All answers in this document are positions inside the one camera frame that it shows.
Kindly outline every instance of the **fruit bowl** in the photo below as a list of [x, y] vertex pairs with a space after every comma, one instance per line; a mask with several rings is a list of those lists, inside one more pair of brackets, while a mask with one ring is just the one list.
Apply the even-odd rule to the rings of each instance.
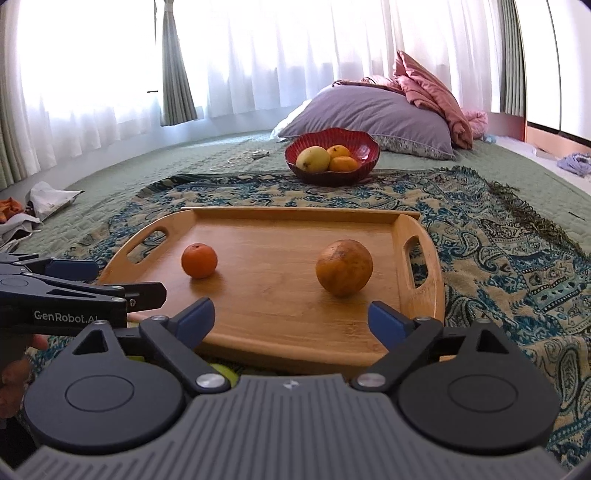
[[[296, 167], [297, 156], [302, 150], [317, 145], [329, 148], [333, 145], [344, 145], [351, 152], [351, 156], [359, 162], [357, 170], [346, 173], [325, 171], [310, 173]], [[364, 179], [371, 172], [379, 159], [379, 145], [365, 132], [345, 130], [344, 128], [329, 128], [322, 132], [304, 134], [298, 137], [285, 150], [285, 160], [290, 170], [304, 183], [321, 187], [342, 187], [353, 185]]]

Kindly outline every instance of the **purple cloth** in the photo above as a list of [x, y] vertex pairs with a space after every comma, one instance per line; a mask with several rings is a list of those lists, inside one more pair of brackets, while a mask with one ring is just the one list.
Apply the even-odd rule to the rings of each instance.
[[558, 160], [558, 166], [579, 177], [584, 177], [591, 174], [591, 155], [573, 153]]
[[446, 121], [435, 112], [408, 103], [404, 95], [388, 90], [352, 85], [327, 87], [279, 136], [294, 138], [328, 128], [357, 130], [373, 137], [391, 138], [395, 143], [428, 147], [437, 153], [432, 157], [436, 160], [455, 158]]

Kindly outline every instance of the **orange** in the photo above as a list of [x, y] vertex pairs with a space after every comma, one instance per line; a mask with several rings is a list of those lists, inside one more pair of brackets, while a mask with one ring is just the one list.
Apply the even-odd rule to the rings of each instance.
[[326, 151], [329, 153], [330, 158], [351, 156], [351, 152], [344, 145], [333, 145], [327, 148]]
[[215, 272], [217, 255], [209, 245], [191, 244], [181, 256], [181, 266], [189, 277], [206, 278]]
[[353, 157], [335, 157], [329, 163], [330, 171], [339, 171], [341, 173], [357, 170], [358, 168], [359, 162]]
[[356, 240], [338, 240], [326, 247], [316, 262], [320, 285], [335, 297], [357, 293], [371, 278], [374, 261]]

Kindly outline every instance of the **tray handle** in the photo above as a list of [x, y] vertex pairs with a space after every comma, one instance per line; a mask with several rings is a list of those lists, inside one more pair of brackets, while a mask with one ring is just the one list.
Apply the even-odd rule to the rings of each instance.
[[[117, 277], [121, 276], [121, 273], [129, 278], [135, 278], [139, 274], [140, 269], [144, 269], [151, 262], [150, 258], [157, 259], [163, 251], [166, 251], [169, 244], [174, 240], [184, 235], [194, 224], [192, 218], [194, 213], [190, 210], [184, 212], [176, 212], [170, 215], [166, 215], [158, 220], [153, 221], [151, 224], [142, 228], [134, 236], [132, 236], [127, 242], [117, 251], [117, 253], [111, 258], [109, 264], [105, 267], [102, 274], [98, 279], [98, 283], [108, 283], [111, 281], [113, 272], [117, 272]], [[159, 246], [155, 247], [150, 255], [144, 258], [138, 263], [133, 263], [128, 255], [146, 240], [154, 232], [162, 232], [165, 235], [164, 240]]]
[[[415, 287], [410, 252], [417, 239], [427, 265], [427, 279]], [[439, 256], [433, 240], [414, 218], [400, 215], [392, 228], [394, 256], [397, 265], [401, 311], [409, 318], [432, 317], [443, 323], [445, 318], [445, 287]]]

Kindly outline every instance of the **blue patterned blanket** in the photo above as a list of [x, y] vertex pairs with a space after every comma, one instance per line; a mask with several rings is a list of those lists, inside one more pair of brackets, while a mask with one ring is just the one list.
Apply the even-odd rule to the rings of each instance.
[[[547, 449], [572, 468], [591, 449], [591, 263], [552, 222], [508, 187], [463, 167], [375, 171], [353, 187], [301, 184], [291, 173], [180, 175], [142, 189], [109, 222], [77, 241], [67, 258], [104, 267], [137, 231], [183, 206], [311, 206], [417, 210], [446, 283], [446, 324], [487, 317], [544, 373], [562, 398]], [[146, 256], [161, 238], [148, 238]], [[415, 276], [424, 277], [419, 261]], [[36, 371], [67, 339], [33, 358]]]

